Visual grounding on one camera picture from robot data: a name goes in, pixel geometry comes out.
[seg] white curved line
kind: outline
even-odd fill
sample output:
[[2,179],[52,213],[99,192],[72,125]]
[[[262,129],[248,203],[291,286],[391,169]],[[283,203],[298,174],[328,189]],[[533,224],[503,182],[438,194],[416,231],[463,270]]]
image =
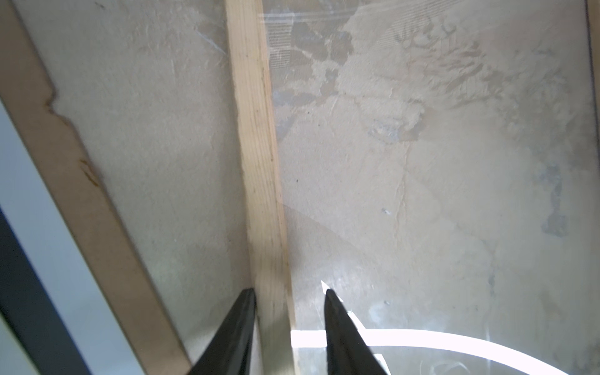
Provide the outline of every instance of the white curved line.
[[[404,346],[449,350],[489,359],[528,375],[567,375],[525,353],[468,336],[419,329],[365,329],[361,330],[360,334],[368,346]],[[294,348],[327,347],[324,330],[292,331],[290,336]]]

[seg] concrete wall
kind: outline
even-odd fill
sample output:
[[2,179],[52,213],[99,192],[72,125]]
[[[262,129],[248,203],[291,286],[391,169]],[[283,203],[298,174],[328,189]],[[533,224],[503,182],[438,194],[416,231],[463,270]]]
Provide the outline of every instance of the concrete wall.
[[[195,359],[250,279],[222,3],[16,5]],[[367,328],[598,370],[584,6],[265,1],[294,13],[265,22],[299,329],[323,328],[323,280]],[[392,373],[510,373],[381,352]],[[323,353],[301,350],[304,372],[323,373]]]

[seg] wooden edge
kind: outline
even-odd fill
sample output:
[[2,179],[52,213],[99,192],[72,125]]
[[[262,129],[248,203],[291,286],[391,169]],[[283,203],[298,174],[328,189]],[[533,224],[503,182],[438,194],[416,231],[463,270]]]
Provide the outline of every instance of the wooden edge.
[[96,282],[148,375],[190,362],[9,0],[0,0],[0,97]]
[[225,8],[263,369],[293,374],[294,309],[262,0],[226,0]]
[[596,99],[596,111],[600,109],[600,0],[587,0],[587,22],[590,33],[592,76]]

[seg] wooden beam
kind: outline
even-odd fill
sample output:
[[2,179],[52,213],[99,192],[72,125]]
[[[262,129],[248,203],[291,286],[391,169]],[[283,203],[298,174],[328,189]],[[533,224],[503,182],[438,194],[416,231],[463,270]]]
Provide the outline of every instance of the wooden beam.
[[265,374],[293,374],[293,304],[262,0],[226,0],[250,266]]
[[185,374],[187,354],[9,0],[0,0],[0,97],[148,375]]

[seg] glass pane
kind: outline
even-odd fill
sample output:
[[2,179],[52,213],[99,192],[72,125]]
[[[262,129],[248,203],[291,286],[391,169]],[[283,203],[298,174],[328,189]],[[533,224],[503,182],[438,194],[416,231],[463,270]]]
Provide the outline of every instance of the glass pane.
[[[597,371],[584,1],[263,4],[296,328],[324,329],[324,281],[367,329],[460,334]],[[392,374],[518,373],[374,350]],[[298,349],[302,373],[324,373],[324,353]]]

